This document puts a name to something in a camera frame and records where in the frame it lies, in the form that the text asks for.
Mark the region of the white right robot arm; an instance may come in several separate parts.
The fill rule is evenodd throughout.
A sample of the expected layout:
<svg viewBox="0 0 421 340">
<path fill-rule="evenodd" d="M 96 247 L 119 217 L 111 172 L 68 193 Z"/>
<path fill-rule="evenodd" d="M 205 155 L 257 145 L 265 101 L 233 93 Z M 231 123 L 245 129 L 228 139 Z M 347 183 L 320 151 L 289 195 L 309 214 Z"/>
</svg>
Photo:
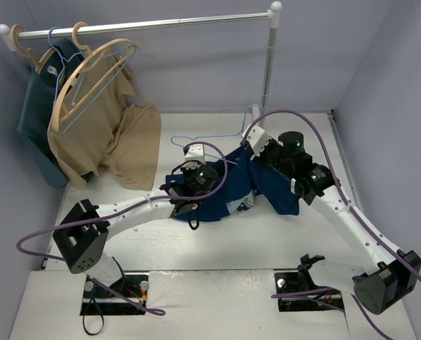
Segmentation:
<svg viewBox="0 0 421 340">
<path fill-rule="evenodd" d="M 248 127 L 242 144 L 253 161 L 289 180 L 289 190 L 313 208 L 350 246 L 360 266 L 329 261 L 324 256 L 302 256 L 296 281 L 312 292 L 331 287 L 352 293 L 360 304 L 379 315 L 415 289 L 421 258 L 390 242 L 353 205 L 330 169 L 315 163 L 304 149 L 304 136 L 282 133 L 277 140 L 261 127 Z"/>
</svg>

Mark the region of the blue Mickey Mouse t-shirt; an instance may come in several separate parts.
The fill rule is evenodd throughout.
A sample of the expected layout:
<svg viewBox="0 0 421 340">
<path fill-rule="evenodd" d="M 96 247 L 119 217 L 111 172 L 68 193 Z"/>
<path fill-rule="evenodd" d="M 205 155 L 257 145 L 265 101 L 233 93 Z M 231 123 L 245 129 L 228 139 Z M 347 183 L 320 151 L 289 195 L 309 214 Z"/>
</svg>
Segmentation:
<svg viewBox="0 0 421 340">
<path fill-rule="evenodd" d="M 196 210 L 177 215 L 181 221 L 216 222 L 249 210 L 256 196 L 264 196 L 279 215 L 298 215 L 299 197 L 290 191 L 290 180 L 250 158 L 250 149 L 238 147 L 226 155 L 229 173 L 222 188 Z"/>
</svg>

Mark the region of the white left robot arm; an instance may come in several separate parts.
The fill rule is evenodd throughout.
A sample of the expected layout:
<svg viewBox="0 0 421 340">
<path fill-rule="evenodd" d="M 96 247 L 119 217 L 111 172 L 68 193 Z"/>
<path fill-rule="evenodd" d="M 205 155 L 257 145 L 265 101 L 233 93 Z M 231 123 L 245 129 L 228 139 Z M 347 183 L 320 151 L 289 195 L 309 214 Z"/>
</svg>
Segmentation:
<svg viewBox="0 0 421 340">
<path fill-rule="evenodd" d="M 105 253 L 107 241 L 154 220 L 191 215 L 201 203 L 197 197 L 208 196 L 218 179 L 218 173 L 205 164 L 203 144 L 185 148 L 185 162 L 180 169 L 183 180 L 165 183 L 131 200 L 109 205 L 94 205 L 89 199 L 76 203 L 61 224 L 81 224 L 53 232 L 53 240 L 69 271 L 97 279 L 100 289 L 109 297 L 122 294 L 125 279 L 118 262 Z"/>
</svg>

